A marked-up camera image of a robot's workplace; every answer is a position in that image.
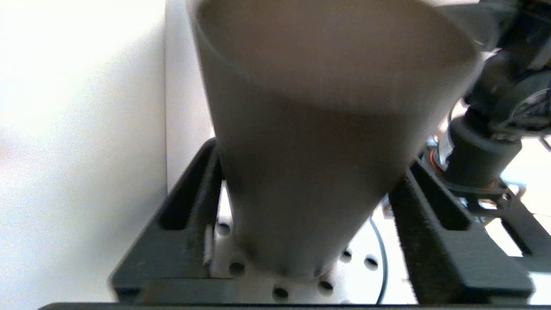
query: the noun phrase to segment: gray cup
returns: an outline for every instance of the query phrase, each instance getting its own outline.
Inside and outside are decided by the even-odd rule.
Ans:
[[[210,0],[192,20],[236,238],[292,277],[327,270],[480,70],[412,0]]]

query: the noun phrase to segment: white wall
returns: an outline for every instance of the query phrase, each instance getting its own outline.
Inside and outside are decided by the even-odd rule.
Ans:
[[[166,195],[164,9],[0,1],[0,309],[112,299]]]
[[[197,150],[209,139],[211,123],[188,2],[166,2],[166,165],[172,189]]]

